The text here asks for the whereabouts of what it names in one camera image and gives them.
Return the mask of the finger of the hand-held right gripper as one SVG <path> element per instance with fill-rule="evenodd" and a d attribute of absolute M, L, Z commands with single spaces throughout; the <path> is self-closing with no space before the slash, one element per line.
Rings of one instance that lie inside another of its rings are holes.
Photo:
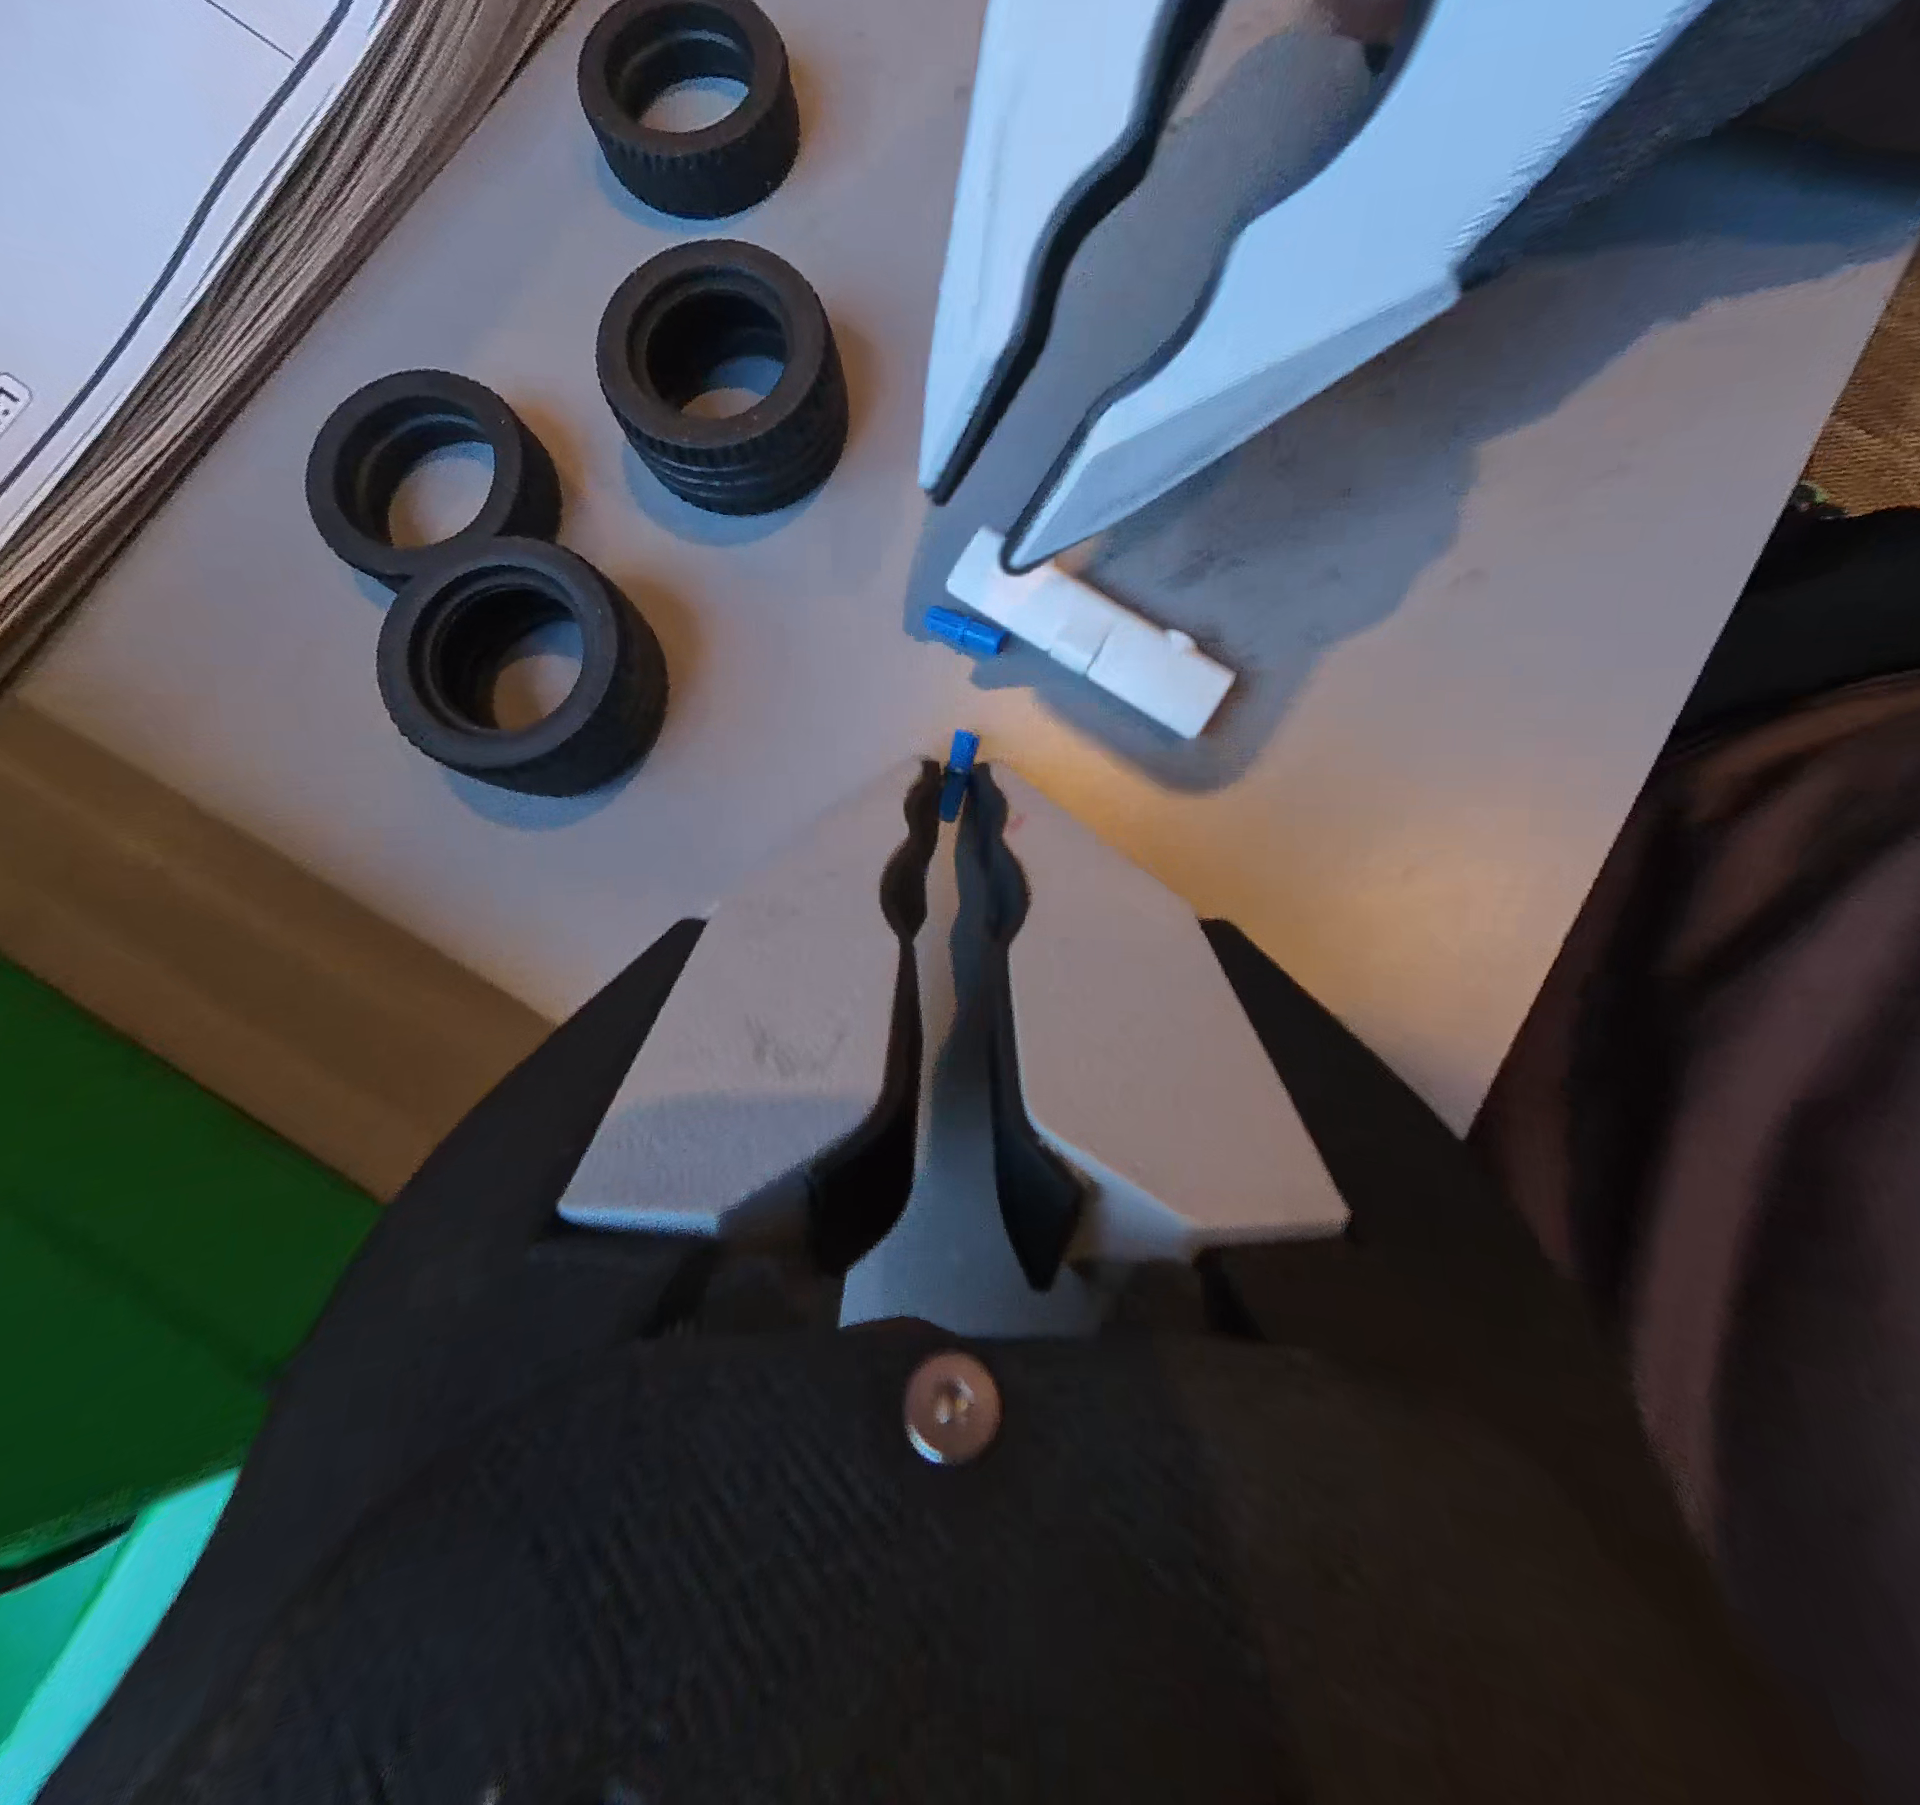
<path fill-rule="evenodd" d="M 987 0 L 924 379 L 947 503 L 1051 328 L 1068 267 L 1139 185 L 1223 0 Z"/>
<path fill-rule="evenodd" d="M 1190 333 L 1116 395 L 1008 536 L 1085 542 L 1419 330 L 1710 0 L 1430 0 L 1348 144 L 1231 240 Z"/>

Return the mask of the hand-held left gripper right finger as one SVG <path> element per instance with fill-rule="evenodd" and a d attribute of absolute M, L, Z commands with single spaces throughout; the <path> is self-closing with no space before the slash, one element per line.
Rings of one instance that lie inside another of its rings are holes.
<path fill-rule="evenodd" d="M 955 865 L 1023 1283 L 1338 1238 L 1349 1208 L 1191 907 L 1002 765 Z"/>

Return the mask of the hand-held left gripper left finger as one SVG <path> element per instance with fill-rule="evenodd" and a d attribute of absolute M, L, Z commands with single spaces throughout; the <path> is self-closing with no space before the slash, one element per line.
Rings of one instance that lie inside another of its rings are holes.
<path fill-rule="evenodd" d="M 829 1279 L 898 1226 L 941 776 L 927 759 L 890 767 L 718 904 L 558 1200 L 563 1223 Z"/>

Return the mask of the white toy beam brick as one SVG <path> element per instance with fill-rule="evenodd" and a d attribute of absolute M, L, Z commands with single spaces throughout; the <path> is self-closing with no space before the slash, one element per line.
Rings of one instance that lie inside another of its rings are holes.
<path fill-rule="evenodd" d="M 1006 571 L 1002 551 L 1003 536 L 979 528 L 945 576 L 967 621 L 1032 646 L 1176 737 L 1205 730 L 1236 685 L 1233 669 L 1056 562 Z"/>

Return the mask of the green plastic bin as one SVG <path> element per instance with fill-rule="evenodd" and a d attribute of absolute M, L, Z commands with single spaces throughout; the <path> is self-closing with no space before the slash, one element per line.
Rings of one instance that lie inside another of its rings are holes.
<path fill-rule="evenodd" d="M 152 1643 L 377 1211 L 3 964 L 3 1802 Z"/>

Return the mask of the grey desk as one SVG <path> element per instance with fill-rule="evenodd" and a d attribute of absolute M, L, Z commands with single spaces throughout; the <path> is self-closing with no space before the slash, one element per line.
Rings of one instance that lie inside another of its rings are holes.
<path fill-rule="evenodd" d="M 915 632 L 1200 256 L 1197 177 L 1088 243 L 953 507 L 919 400 L 986 0 L 757 0 L 794 177 L 738 225 L 820 290 L 852 435 L 802 508 L 659 494 L 604 407 L 612 286 L 666 246 L 573 97 L 582 0 L 3 700 L 3 955 L 364 1190 L 668 925 L 971 727 L 1231 919 L 1454 1126 L 1553 964 L 1915 240 L 1915 177 L 1770 134 L 1674 152 L 1353 379 L 1091 547 L 1240 675 L 1178 742 L 1048 666 Z M 654 623 L 659 742 L 567 800 L 469 785 L 373 683 L 383 592 L 301 469 L 393 368 L 504 393 L 563 542 Z"/>

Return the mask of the person's brown shirt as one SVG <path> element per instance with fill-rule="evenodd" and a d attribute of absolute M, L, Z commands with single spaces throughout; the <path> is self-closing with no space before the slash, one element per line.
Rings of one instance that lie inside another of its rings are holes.
<path fill-rule="evenodd" d="M 1915 672 L 1653 768 L 1473 1145 L 1775 1678 L 1915 1802 Z"/>

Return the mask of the narrow black rubber tyre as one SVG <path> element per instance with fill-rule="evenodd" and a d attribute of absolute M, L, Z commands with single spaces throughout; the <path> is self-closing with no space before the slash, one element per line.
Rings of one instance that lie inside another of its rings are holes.
<path fill-rule="evenodd" d="M 443 541 L 395 542 L 399 483 L 433 450 L 462 445 L 492 456 L 475 514 Z M 554 542 L 561 530 L 563 490 L 547 449 L 501 395 L 457 373 L 414 368 L 357 386 L 326 417 L 308 454 L 304 503 L 319 536 L 391 592 L 484 547 Z"/>

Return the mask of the open white instruction booklet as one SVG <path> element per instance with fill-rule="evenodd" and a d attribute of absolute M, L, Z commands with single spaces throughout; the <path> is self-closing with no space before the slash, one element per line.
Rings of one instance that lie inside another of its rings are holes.
<path fill-rule="evenodd" d="M 573 3 L 2 0 L 6 685 Z"/>

